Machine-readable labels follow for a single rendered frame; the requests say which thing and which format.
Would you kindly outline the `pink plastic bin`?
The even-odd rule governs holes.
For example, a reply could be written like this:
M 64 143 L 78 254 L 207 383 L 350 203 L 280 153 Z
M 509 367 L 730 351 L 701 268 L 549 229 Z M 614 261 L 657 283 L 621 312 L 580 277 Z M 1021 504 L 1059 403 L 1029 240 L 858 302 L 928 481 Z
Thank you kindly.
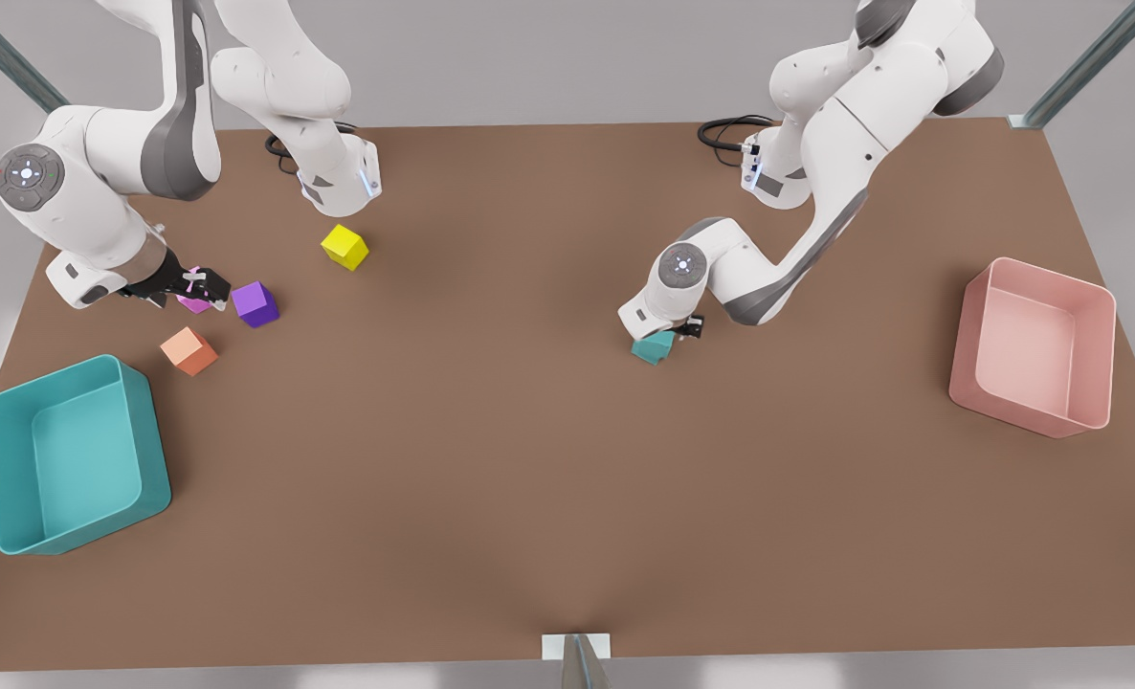
M 1049 437 L 1105 428 L 1115 337 L 1104 287 L 998 257 L 962 294 L 949 397 Z

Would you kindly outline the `teal cube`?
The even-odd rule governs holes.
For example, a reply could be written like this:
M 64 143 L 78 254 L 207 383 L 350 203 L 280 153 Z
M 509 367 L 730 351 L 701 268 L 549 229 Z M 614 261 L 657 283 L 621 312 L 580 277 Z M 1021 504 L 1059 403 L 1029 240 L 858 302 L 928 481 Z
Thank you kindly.
M 676 343 L 676 331 L 663 330 L 651 333 L 646 339 L 633 341 L 632 354 L 640 358 L 648 365 L 659 365 L 659 362 L 669 358 L 669 353 Z

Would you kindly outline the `orange cube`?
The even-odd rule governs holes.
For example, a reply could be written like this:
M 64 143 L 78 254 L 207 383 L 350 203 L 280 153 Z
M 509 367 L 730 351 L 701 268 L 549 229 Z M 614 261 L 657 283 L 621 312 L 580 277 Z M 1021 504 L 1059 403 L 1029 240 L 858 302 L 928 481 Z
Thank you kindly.
M 200 333 L 190 327 L 182 328 L 180 331 L 174 333 L 168 341 L 163 341 L 161 350 L 173 365 L 178 367 L 180 371 L 190 376 L 205 370 L 205 367 L 212 365 L 218 359 L 218 354 L 209 341 L 205 341 Z

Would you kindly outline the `pink cube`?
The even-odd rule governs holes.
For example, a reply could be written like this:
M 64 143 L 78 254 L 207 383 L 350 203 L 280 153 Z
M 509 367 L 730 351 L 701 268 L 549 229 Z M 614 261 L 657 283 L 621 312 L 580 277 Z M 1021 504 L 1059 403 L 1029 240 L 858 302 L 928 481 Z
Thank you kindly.
M 213 299 L 205 291 L 205 271 L 203 267 L 195 266 L 180 277 L 182 287 L 177 291 L 177 300 L 186 306 L 191 313 L 199 314 L 213 306 Z

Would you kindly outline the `yellow cube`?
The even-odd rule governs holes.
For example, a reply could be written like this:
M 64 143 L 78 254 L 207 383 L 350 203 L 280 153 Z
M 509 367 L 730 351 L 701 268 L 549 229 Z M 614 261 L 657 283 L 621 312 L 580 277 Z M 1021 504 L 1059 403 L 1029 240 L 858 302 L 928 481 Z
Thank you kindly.
M 356 271 L 359 264 L 365 261 L 370 249 L 356 232 L 348 230 L 344 224 L 336 224 L 331 232 L 320 243 L 327 257 L 348 271 Z

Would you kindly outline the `purple cube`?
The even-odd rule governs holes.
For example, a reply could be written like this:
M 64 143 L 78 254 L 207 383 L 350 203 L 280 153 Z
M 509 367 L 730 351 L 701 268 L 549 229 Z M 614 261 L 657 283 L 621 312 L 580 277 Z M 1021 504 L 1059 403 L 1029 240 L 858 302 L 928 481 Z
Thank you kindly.
M 274 322 L 280 316 L 274 293 L 261 280 L 254 280 L 232 291 L 236 316 L 252 328 Z

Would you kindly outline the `teal plastic bin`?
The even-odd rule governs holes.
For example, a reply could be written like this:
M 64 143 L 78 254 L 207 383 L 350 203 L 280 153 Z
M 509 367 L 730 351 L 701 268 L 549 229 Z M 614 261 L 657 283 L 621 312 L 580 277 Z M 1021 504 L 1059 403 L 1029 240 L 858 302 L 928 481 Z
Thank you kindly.
M 150 383 L 120 358 L 0 392 L 0 552 L 69 552 L 171 499 Z

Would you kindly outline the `silver frame post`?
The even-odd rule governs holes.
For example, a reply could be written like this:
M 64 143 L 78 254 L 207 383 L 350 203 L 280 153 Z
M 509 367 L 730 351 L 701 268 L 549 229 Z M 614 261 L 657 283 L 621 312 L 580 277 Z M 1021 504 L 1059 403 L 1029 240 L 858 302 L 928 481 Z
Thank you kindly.
M 1096 75 L 1135 39 L 1135 0 L 1093 40 L 1077 60 L 1050 86 L 1026 114 L 1009 115 L 1014 129 L 1041 131 L 1061 114 Z
M 612 657 L 609 633 L 543 635 L 543 659 L 562 662 L 562 689 L 612 689 L 602 659 Z
M 43 112 L 51 114 L 60 106 L 69 104 L 53 84 L 44 78 L 27 58 L 17 52 L 2 34 L 0 34 L 0 73 L 11 79 L 12 84 L 30 96 Z

